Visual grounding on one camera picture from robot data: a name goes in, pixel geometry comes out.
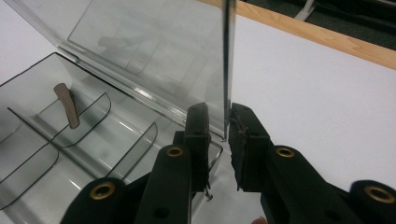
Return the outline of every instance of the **wooden edge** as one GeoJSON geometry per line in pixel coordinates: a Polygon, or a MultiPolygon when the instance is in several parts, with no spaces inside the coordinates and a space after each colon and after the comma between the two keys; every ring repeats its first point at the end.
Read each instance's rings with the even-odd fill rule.
{"type": "Polygon", "coordinates": [[[237,1],[240,16],[396,70],[396,51],[237,1]]]}

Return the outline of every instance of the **white surface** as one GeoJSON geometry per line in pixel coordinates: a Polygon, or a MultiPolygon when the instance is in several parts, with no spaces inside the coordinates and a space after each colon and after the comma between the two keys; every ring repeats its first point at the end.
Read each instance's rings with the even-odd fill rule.
{"type": "MultiPolygon", "coordinates": [[[[0,83],[56,50],[3,1],[0,34],[0,83]]],[[[275,144],[300,150],[342,189],[361,179],[396,189],[395,87],[394,70],[237,17],[233,101],[255,111],[275,144]]],[[[258,196],[233,194],[229,169],[223,158],[218,174],[225,175],[213,186],[215,199],[224,201],[203,206],[207,213],[195,220],[247,223],[260,215],[258,196]],[[252,205],[231,206],[250,198],[252,205]],[[211,207],[222,202],[224,207],[211,207]],[[228,220],[235,212],[239,219],[228,220]]]]}

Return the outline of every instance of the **gray carpet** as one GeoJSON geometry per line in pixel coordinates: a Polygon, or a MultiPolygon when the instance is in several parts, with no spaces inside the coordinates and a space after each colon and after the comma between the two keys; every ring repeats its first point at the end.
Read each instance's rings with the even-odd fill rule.
{"type": "MultiPolygon", "coordinates": [[[[247,2],[290,17],[295,17],[304,6],[304,1],[296,0],[247,0],[247,2]]],[[[353,15],[336,7],[319,3],[306,22],[396,50],[396,22],[394,21],[353,15]]]]}

